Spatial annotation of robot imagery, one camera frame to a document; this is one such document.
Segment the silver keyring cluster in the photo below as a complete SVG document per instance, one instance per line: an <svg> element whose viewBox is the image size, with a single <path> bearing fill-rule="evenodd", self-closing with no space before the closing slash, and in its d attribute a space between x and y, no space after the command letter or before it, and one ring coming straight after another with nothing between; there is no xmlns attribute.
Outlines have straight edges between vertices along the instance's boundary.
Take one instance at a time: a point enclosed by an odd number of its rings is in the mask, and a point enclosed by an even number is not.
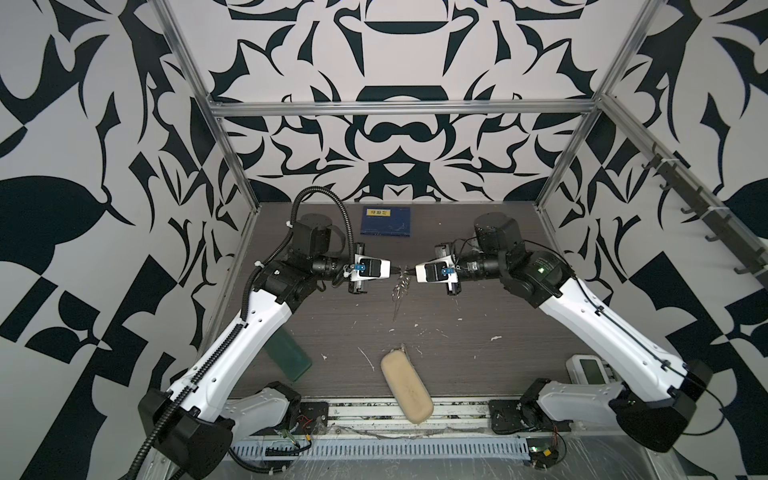
<svg viewBox="0 0 768 480"><path fill-rule="evenodd" d="M399 270L395 286L392 290L391 298L393 301L400 301L404 298L409 291L411 282L411 275L408 267L403 267Z"/></svg>

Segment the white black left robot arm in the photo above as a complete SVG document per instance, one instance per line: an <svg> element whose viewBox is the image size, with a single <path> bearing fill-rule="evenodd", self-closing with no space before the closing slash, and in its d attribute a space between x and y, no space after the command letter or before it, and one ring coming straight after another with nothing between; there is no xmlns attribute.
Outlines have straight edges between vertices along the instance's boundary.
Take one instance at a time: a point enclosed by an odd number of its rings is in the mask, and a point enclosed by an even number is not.
<svg viewBox="0 0 768 480"><path fill-rule="evenodd" d="M332 221L323 215L298 215L313 194L328 197L340 210L346 231L345 254L329 254ZM175 478L203 479L240 438L259 430L291 428L299 395L272 383L262 392L232 402L229 397L245 370L299 306L324 283L348 286L361 294L366 282L386 278L388 262L364 254L355 242L350 215L329 188L301 190L292 206L288 232L248 277L236 316L201 358L167 390L149 390L138 410L146 432L126 478L135 479L150 450L173 462Z"/></svg>

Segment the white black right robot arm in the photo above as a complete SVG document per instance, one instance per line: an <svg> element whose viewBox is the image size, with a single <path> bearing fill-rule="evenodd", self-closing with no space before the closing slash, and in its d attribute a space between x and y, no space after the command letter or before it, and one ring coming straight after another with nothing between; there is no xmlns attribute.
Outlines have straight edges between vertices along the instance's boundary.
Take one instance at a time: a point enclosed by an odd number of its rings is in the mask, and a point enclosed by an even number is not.
<svg viewBox="0 0 768 480"><path fill-rule="evenodd" d="M617 373L616 382L565 384L539 378L518 401L527 429L582 421L620 428L643 447L665 453L683 436L708 393L712 370L685 362L625 321L593 294L567 261L542 244L530 250L515 219L500 212L474 222L476 248L436 257L415 268L418 282L443 284L451 296L466 281L497 280L504 290L565 326Z"/></svg>

